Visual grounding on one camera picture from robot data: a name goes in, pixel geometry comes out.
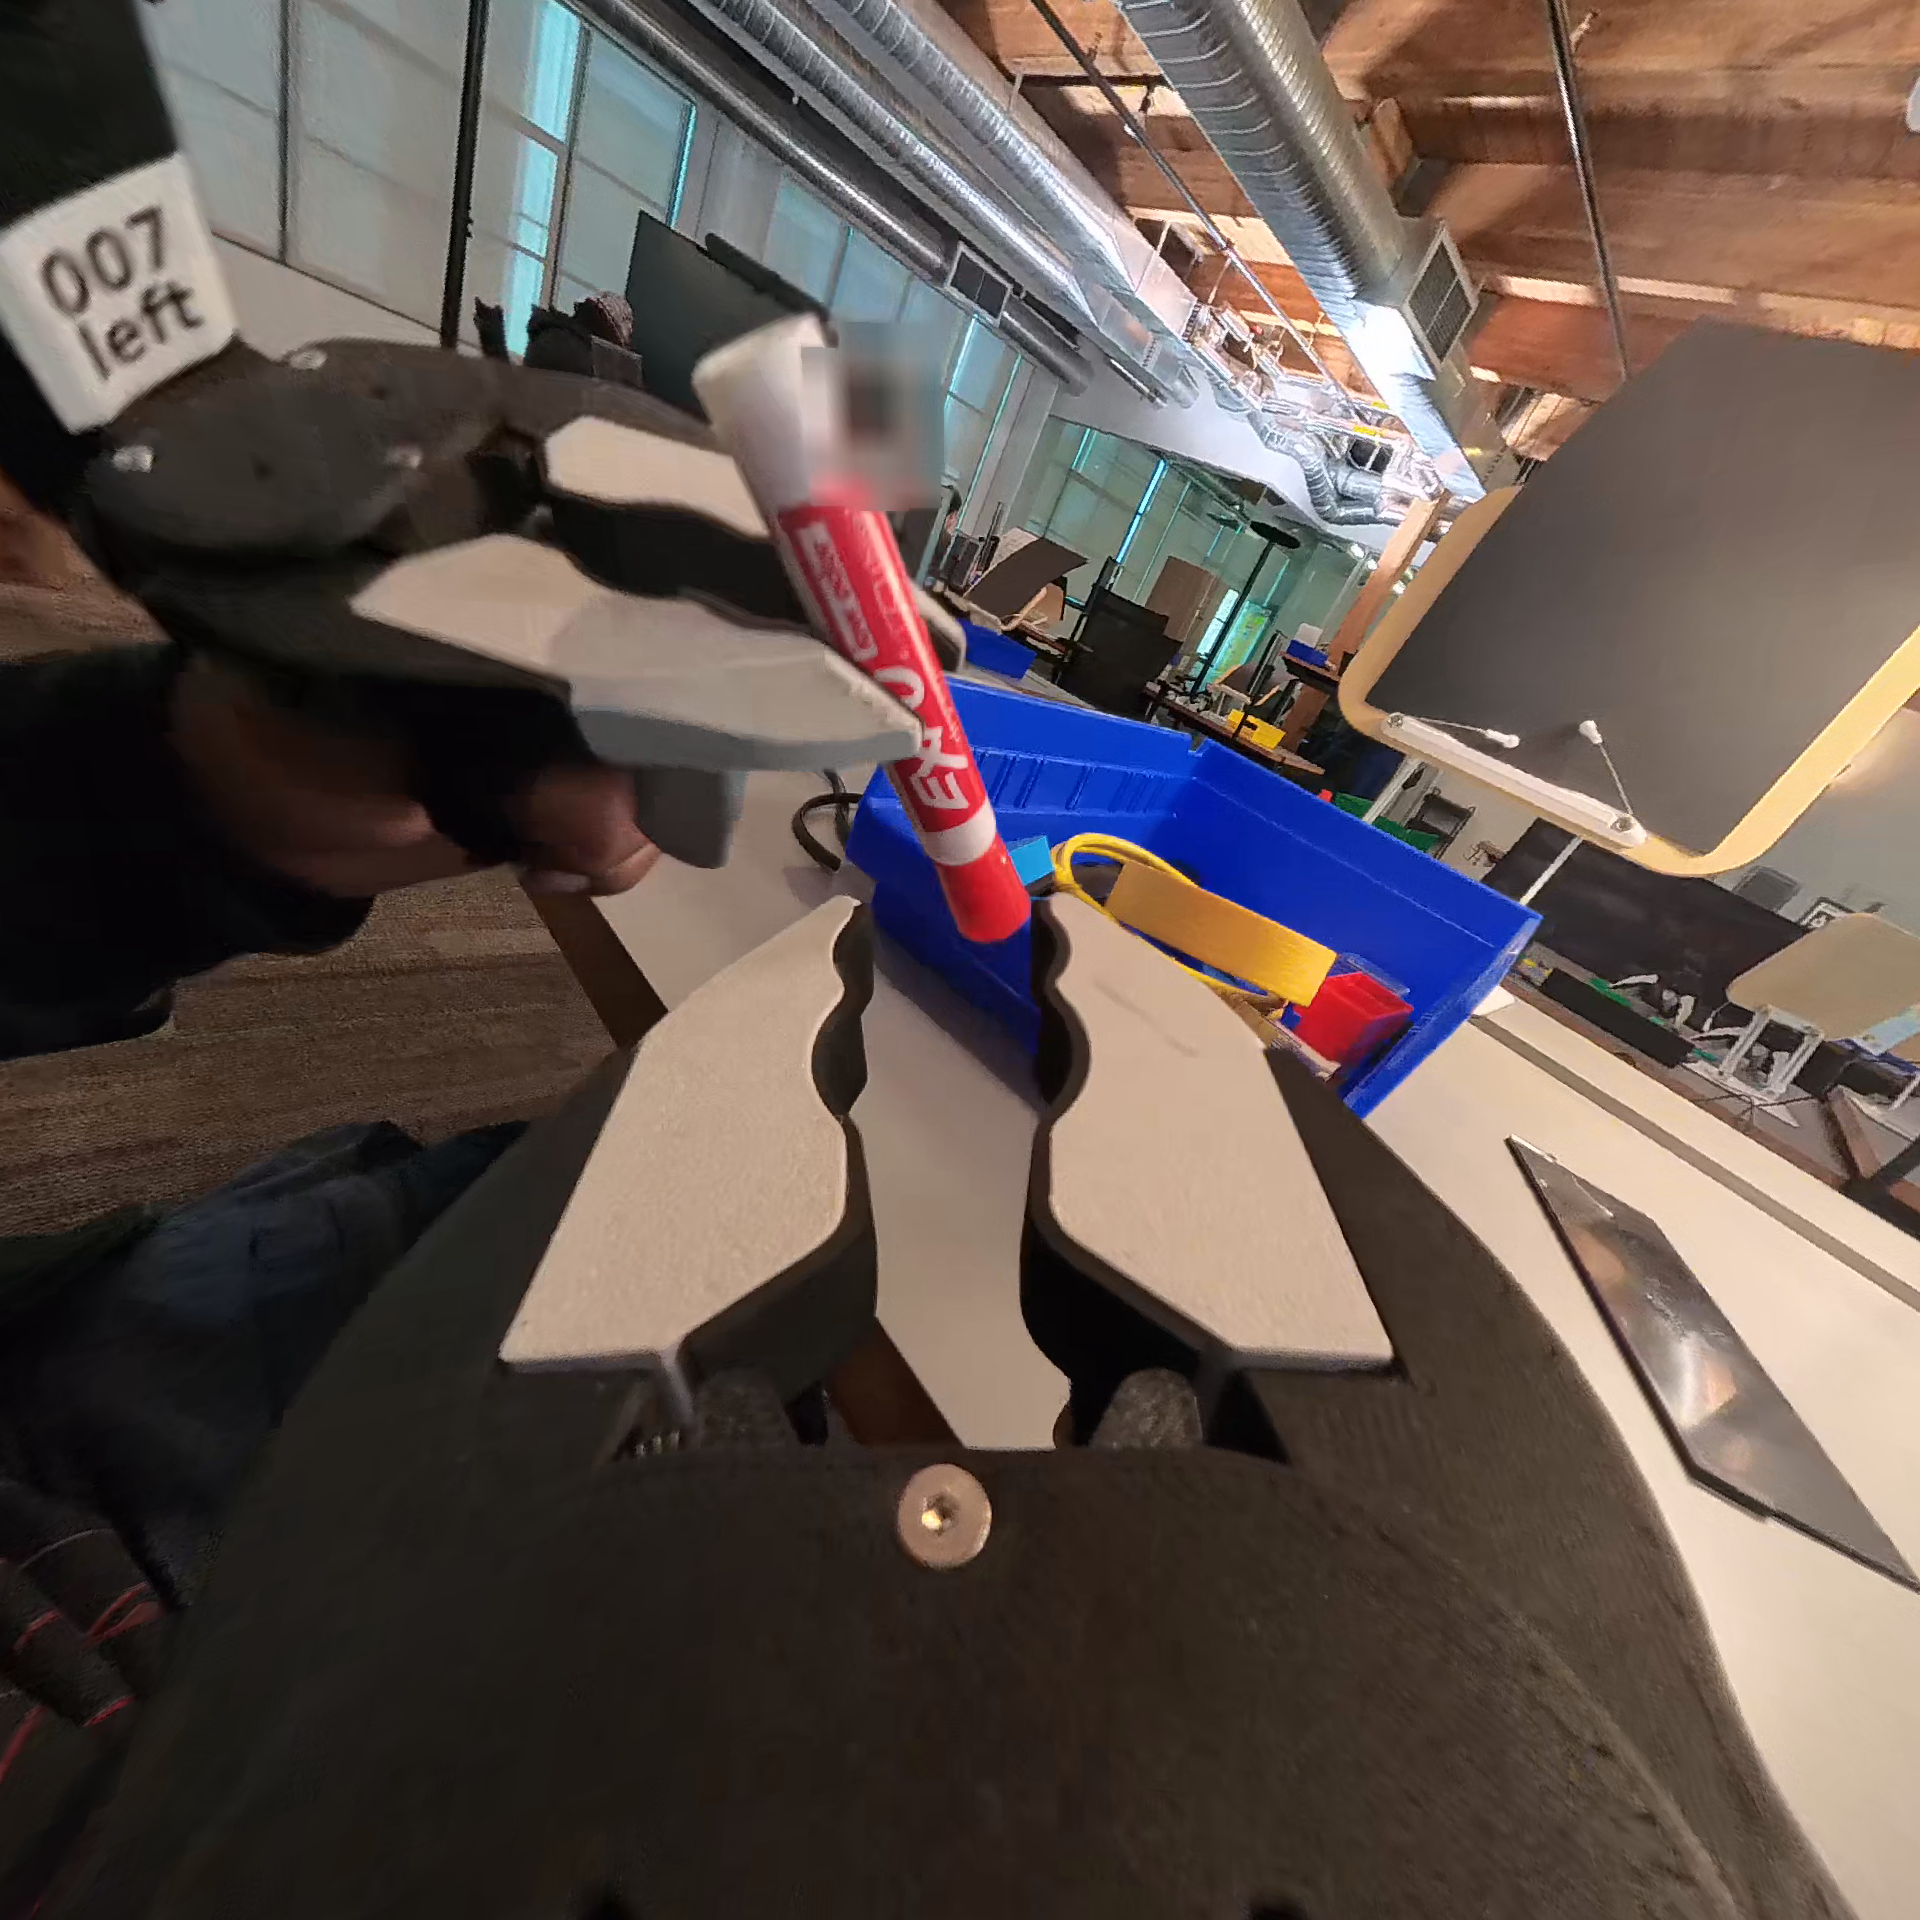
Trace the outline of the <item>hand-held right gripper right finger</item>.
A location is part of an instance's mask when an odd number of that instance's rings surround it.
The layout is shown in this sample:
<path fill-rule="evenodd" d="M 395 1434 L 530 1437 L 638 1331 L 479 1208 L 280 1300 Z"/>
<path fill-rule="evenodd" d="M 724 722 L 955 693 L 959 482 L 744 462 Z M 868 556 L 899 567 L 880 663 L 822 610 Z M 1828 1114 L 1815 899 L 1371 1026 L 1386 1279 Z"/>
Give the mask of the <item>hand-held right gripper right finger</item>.
<path fill-rule="evenodd" d="M 1095 906 L 1034 909 L 1041 1102 L 1021 1315 L 1075 1380 L 1386 1371 L 1390 1336 L 1230 1005 Z"/>

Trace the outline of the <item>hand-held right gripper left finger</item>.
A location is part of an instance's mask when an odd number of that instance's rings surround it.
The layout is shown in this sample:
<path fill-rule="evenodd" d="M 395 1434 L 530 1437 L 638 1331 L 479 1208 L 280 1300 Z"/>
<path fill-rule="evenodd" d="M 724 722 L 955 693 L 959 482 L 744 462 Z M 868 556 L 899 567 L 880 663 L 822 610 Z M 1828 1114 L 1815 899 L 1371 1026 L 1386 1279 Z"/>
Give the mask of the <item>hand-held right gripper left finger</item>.
<path fill-rule="evenodd" d="M 868 910 L 829 899 L 638 1045 L 502 1370 L 639 1371 L 680 1413 L 737 1371 L 783 1405 L 828 1386 L 880 1315 L 853 1122 L 872 989 Z"/>

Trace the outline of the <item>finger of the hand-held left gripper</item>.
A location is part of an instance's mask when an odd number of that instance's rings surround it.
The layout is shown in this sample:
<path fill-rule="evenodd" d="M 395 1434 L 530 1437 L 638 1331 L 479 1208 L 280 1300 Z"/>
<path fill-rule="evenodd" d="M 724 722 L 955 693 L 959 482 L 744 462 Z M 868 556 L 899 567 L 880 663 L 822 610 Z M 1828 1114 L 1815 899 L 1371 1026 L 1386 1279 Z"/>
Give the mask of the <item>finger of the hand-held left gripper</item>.
<path fill-rule="evenodd" d="M 732 616 L 806 616 L 735 462 L 578 419 L 538 450 L 555 547 L 599 584 Z"/>
<path fill-rule="evenodd" d="M 730 861 L 748 774 L 884 764 L 920 744 L 911 709 L 812 633 L 693 593 L 625 593 L 523 535 L 401 558 L 349 610 L 464 666 L 538 681 L 584 748 L 633 774 L 639 834 L 688 869 Z"/>

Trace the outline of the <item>red dry-erase marker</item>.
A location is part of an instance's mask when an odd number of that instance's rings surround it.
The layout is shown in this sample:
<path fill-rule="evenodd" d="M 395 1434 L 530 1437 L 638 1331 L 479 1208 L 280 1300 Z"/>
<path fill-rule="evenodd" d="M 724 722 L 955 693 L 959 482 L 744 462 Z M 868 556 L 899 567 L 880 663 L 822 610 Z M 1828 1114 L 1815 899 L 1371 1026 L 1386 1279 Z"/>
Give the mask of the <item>red dry-erase marker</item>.
<path fill-rule="evenodd" d="M 971 943 L 1013 942 L 1028 888 L 998 835 L 973 743 L 955 707 L 917 590 L 845 440 L 845 361 L 799 315 L 710 349 L 693 388 L 772 522 L 812 628 L 915 722 L 889 781 Z"/>

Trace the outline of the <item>person's left forearm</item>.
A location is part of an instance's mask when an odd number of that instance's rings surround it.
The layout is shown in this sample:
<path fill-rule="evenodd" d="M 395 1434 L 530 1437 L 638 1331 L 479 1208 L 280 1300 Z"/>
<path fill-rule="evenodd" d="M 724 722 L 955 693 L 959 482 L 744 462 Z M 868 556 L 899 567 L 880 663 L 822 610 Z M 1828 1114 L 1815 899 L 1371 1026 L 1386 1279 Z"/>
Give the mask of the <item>person's left forearm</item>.
<path fill-rule="evenodd" d="M 215 825 L 170 744 L 179 674 L 172 647 L 4 663 L 4 1060 L 144 1039 L 184 980 L 371 910 Z"/>

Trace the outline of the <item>person's left hand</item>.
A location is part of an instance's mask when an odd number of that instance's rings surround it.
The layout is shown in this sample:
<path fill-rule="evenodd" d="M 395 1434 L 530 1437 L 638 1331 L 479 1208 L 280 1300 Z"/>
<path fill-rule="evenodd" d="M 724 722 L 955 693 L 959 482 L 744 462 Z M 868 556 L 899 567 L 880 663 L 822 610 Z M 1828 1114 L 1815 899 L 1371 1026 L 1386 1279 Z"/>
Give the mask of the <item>person's left hand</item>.
<path fill-rule="evenodd" d="M 379 899 L 484 869 L 430 823 L 395 748 L 297 718 L 223 663 L 179 674 L 168 734 L 209 819 L 314 891 Z M 530 891 L 615 899 L 660 861 L 615 767 L 553 767 L 505 816 Z"/>

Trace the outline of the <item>black screen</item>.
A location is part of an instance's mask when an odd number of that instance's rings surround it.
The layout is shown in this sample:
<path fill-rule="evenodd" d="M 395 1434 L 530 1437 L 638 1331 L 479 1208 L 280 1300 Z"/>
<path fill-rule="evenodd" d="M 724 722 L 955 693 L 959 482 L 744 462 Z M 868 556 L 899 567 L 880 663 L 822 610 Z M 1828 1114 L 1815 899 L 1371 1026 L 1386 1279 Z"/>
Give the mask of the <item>black screen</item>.
<path fill-rule="evenodd" d="M 643 393 L 710 426 L 693 388 L 700 361 L 767 324 L 828 308 L 717 232 L 700 246 L 649 213 L 638 216 L 626 269 Z"/>

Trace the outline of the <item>red plastic block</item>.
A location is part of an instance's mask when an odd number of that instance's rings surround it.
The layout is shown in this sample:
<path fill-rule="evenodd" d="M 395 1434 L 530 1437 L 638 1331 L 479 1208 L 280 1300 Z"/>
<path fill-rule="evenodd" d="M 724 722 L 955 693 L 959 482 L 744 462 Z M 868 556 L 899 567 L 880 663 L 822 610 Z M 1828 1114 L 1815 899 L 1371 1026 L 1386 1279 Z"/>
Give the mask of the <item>red plastic block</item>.
<path fill-rule="evenodd" d="M 1337 1075 L 1355 1075 L 1395 1045 L 1414 1018 L 1411 1002 L 1364 966 L 1329 973 L 1321 992 L 1291 1016 L 1291 1032 Z"/>

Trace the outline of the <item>black pole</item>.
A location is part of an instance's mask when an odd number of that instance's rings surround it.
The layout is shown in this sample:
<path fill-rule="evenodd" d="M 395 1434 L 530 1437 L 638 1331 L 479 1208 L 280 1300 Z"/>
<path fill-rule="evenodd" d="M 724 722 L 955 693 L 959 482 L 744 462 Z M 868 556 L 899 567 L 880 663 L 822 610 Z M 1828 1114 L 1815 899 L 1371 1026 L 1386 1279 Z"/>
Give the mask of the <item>black pole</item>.
<path fill-rule="evenodd" d="M 444 277 L 441 277 L 441 315 L 438 343 L 457 349 L 464 334 L 464 285 L 467 285 L 467 248 L 473 232 L 473 176 L 478 145 L 484 132 L 484 94 L 486 94 L 486 39 L 492 24 L 492 4 L 464 7 L 464 62 L 461 62 L 461 103 L 454 120 L 454 162 L 452 162 L 452 216 L 444 238 Z"/>

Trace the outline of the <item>large blue plastic bin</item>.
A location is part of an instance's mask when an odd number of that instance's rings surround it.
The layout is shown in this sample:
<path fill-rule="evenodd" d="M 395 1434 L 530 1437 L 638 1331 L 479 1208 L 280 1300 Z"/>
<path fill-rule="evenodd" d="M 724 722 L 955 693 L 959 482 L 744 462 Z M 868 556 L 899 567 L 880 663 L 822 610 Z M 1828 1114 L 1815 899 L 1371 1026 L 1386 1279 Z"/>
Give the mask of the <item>large blue plastic bin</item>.
<path fill-rule="evenodd" d="M 1527 906 L 1224 744 L 976 683 L 955 700 L 1007 844 L 1107 830 L 1404 992 L 1411 1022 L 1338 1085 L 1359 1116 L 1463 1030 L 1542 925 Z M 884 774 L 868 781 L 845 857 L 868 882 L 880 933 L 909 958 L 909 992 L 997 1082 L 1028 1091 L 1040 1045 L 1028 939 L 984 946 L 955 932 Z"/>

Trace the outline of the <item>person's dark trousers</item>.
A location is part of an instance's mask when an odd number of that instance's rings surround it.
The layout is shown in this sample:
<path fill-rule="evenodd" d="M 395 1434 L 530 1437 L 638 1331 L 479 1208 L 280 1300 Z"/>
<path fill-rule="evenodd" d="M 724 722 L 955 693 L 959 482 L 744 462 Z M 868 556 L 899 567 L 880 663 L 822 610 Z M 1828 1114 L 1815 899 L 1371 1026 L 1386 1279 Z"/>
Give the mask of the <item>person's dark trousers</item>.
<path fill-rule="evenodd" d="M 4 1916 L 94 1826 L 304 1380 L 520 1136 L 333 1128 L 184 1206 L 4 1239 Z"/>

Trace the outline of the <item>black glossy plate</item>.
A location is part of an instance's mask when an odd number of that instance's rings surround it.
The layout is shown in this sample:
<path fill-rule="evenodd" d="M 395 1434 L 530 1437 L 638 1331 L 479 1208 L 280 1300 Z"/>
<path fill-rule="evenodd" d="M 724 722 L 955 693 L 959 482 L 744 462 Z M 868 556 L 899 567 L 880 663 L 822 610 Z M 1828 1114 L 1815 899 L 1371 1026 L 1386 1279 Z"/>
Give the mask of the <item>black glossy plate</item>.
<path fill-rule="evenodd" d="M 1915 1593 L 1903 1550 L 1671 1239 L 1534 1143 L 1507 1147 L 1692 1483 Z"/>

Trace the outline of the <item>black panel with pale rim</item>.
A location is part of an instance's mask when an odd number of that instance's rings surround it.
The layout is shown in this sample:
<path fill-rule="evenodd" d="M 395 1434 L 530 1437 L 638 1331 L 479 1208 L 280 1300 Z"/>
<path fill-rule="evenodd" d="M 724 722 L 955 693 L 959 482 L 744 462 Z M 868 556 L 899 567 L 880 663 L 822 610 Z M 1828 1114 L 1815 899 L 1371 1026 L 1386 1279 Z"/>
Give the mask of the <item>black panel with pale rim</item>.
<path fill-rule="evenodd" d="M 1916 354 L 1695 324 L 1458 512 L 1342 722 L 1636 866 L 1758 861 L 1916 700 Z"/>

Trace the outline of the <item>silver ribbed air duct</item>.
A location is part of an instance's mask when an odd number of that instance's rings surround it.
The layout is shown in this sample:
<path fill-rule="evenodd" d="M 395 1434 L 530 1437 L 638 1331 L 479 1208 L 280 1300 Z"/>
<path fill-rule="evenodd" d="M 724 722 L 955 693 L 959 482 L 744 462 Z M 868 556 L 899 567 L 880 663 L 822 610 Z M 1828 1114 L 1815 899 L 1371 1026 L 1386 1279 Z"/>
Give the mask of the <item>silver ribbed air duct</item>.
<path fill-rule="evenodd" d="M 1399 213 L 1302 7 L 1120 14 L 1439 486 L 1503 486 L 1510 450 L 1465 361 L 1476 285 L 1448 224 Z"/>

